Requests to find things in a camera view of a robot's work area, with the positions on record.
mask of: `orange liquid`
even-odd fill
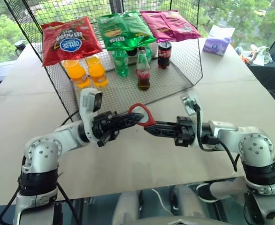
[[[87,88],[90,86],[90,80],[85,70],[79,64],[78,60],[64,60],[62,62],[63,67],[65,67],[69,77],[79,88]]]
[[[92,81],[97,88],[104,88],[108,83],[108,78],[105,76],[104,67],[98,57],[89,57],[85,59],[88,65],[88,71]]]

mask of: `table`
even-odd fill
[[[200,48],[205,39],[200,39]],[[223,57],[201,52],[203,79],[192,88],[204,121],[257,126],[275,146],[275,101],[229,46]],[[148,105],[156,120],[187,115],[182,93]],[[53,132],[67,117],[44,69],[30,46],[0,85],[0,205],[17,187],[25,143]],[[225,152],[176,147],[134,126],[105,147],[89,144],[60,158],[59,182],[70,198],[120,193],[171,184],[242,176]]]

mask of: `purple tissue box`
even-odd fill
[[[221,28],[213,25],[203,47],[203,51],[223,56],[235,28]]]

